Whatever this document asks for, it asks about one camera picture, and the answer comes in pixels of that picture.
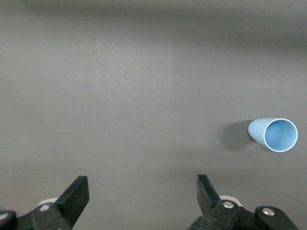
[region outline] gray surface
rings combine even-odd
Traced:
[[[88,175],[81,229],[186,229],[196,175],[306,226],[306,1],[2,1],[0,205]],[[284,117],[296,146],[247,133]]]

